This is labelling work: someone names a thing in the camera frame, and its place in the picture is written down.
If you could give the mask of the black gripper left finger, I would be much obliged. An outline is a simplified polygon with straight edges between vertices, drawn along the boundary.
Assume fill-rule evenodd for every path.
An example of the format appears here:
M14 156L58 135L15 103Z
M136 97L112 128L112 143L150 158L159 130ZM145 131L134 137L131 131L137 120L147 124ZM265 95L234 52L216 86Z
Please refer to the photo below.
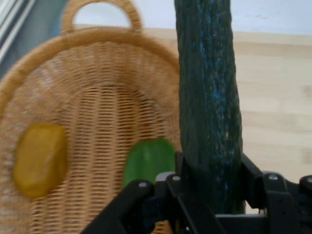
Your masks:
M155 184L130 182L83 230L83 234L150 234L168 221L175 234L224 234L215 214L187 191L186 161L175 155L176 173Z

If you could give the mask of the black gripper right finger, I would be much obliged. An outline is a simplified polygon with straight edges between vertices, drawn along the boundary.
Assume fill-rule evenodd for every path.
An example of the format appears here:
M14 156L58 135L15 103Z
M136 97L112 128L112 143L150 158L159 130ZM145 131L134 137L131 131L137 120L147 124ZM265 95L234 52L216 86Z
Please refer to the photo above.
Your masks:
M243 197L253 209L264 210L270 234L312 232L312 176L293 183L277 172L262 172L242 155Z

